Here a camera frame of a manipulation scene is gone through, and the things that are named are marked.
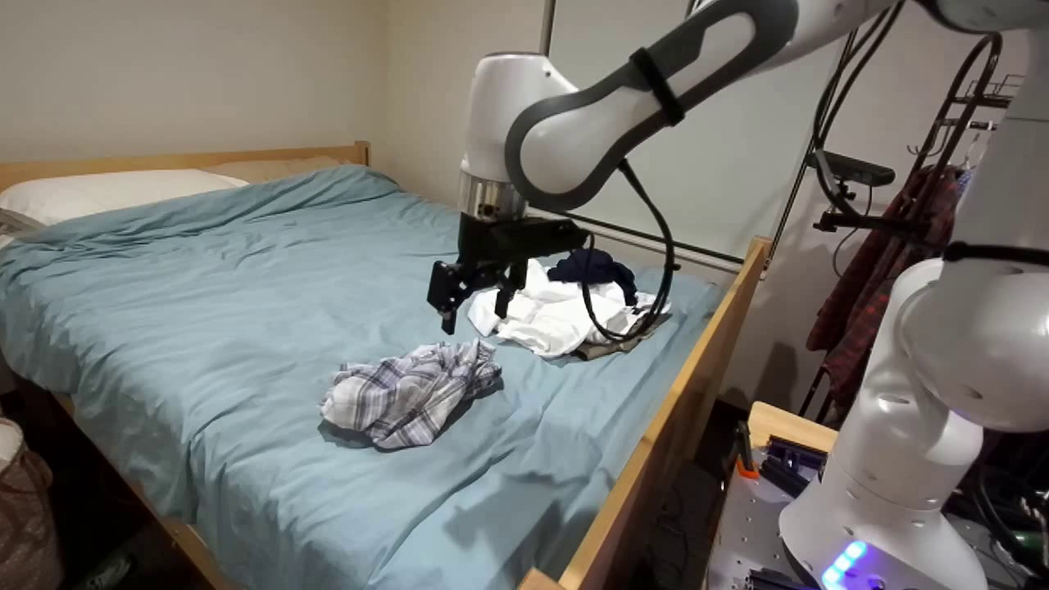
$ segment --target white cloth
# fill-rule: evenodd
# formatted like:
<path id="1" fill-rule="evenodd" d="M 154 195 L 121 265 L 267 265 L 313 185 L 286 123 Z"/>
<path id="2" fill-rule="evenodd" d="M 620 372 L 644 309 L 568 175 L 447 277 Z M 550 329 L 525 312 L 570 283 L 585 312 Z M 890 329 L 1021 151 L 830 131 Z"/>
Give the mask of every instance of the white cloth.
<path id="1" fill-rule="evenodd" d="M 585 316 L 579 286 L 550 283 L 546 265 L 538 259 L 527 259 L 525 288 L 513 293 L 504 318 L 494 316 L 494 297 L 499 288 L 475 293 L 466 312 L 484 339 L 525 343 L 538 356 L 562 356 L 582 342 L 604 342 Z M 653 306 L 653 294 L 639 293 L 633 309 L 617 283 L 604 283 L 588 286 L 588 301 L 606 331 L 624 333 Z"/>

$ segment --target towel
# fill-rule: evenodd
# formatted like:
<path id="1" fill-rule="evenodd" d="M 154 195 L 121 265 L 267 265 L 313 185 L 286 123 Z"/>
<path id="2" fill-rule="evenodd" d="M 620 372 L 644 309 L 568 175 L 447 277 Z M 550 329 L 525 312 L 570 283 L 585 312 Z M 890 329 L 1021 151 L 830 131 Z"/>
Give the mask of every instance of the towel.
<path id="1" fill-rule="evenodd" d="M 484 343 L 421 343 L 380 363 L 343 363 L 325 422 L 376 450 L 428 446 L 475 395 L 500 388 Z"/>
<path id="2" fill-rule="evenodd" d="M 494 342 L 525 343 L 538 356 L 574 355 L 585 342 L 604 342 L 585 316 L 579 286 L 550 283 L 546 265 L 527 259 L 525 288 L 513 293 L 504 318 L 494 316 L 499 288 L 475 293 L 469 301 L 469 320 Z M 634 306 L 617 283 L 588 286 L 594 318 L 612 331 L 624 333 L 644 309 L 655 301 L 647 293 L 634 293 Z"/>

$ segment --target pillow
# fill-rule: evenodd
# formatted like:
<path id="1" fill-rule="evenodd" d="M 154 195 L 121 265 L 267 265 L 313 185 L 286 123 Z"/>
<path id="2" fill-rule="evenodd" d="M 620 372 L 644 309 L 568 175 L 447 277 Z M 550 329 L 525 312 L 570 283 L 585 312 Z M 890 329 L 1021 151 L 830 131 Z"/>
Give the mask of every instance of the pillow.
<path id="1" fill-rule="evenodd" d="M 210 169 L 119 169 L 26 179 L 0 192 L 0 209 L 53 225 L 108 209 L 160 202 L 191 192 L 245 187 Z"/>

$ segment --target blue light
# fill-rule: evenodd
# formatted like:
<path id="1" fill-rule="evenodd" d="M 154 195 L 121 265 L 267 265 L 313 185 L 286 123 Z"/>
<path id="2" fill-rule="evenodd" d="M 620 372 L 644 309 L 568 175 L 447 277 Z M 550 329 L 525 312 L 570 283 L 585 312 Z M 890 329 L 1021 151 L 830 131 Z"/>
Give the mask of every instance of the blue light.
<path id="1" fill-rule="evenodd" d="M 864 558 L 864 540 L 853 540 L 826 571 L 821 571 L 821 587 L 826 590 L 841 590 L 845 575 L 854 567 L 854 561 Z"/>

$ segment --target wooden bed frame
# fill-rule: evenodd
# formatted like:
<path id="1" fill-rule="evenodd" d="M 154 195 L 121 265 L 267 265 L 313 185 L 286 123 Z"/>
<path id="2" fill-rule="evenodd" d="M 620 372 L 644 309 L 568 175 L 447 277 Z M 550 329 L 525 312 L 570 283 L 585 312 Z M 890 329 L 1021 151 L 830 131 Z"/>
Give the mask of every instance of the wooden bed frame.
<path id="1" fill-rule="evenodd" d="M 160 157 L 105 157 L 105 159 L 49 159 L 49 164 L 0 164 L 0 190 L 33 176 L 69 176 L 69 175 L 102 175 L 102 169 L 160 169 L 160 168 L 222 168 L 222 164 L 286 164 L 286 159 L 343 159 L 371 164 L 368 145 L 343 146 L 290 146 L 290 151 L 220 151 L 220 153 L 160 153 Z M 644 431 L 639 435 L 624 470 L 620 471 L 609 498 L 596 512 L 582 544 L 570 558 L 568 571 L 555 580 L 529 571 L 522 590 L 604 590 L 621 587 L 629 567 L 639 561 L 647 523 L 661 498 L 677 476 L 677 470 L 693 455 L 704 431 L 712 404 L 717 395 L 720 372 L 729 362 L 733 342 L 747 318 L 755 288 L 768 261 L 768 239 L 755 239 L 741 272 L 729 277 L 720 306 L 704 323 L 700 339 L 687 351 L 677 377 L 670 381 L 664 399 L 653 412 Z M 227 582 L 220 564 L 191 523 L 167 520 L 154 514 L 171 540 L 193 561 L 210 587 Z"/>

